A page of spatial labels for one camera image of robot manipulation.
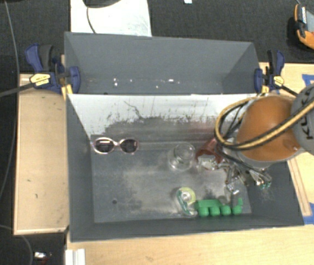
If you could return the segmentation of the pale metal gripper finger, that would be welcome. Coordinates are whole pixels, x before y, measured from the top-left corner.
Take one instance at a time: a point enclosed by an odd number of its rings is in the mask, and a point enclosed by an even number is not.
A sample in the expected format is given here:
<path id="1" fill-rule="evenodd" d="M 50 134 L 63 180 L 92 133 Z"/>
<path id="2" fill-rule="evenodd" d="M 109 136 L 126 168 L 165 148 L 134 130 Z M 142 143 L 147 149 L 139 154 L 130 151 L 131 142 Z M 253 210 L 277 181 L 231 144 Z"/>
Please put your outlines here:
<path id="1" fill-rule="evenodd" d="M 226 185 L 226 192 L 228 201 L 230 204 L 238 204 L 238 199 L 240 197 L 240 190 L 239 188 L 234 185 L 233 183 L 229 183 Z"/>

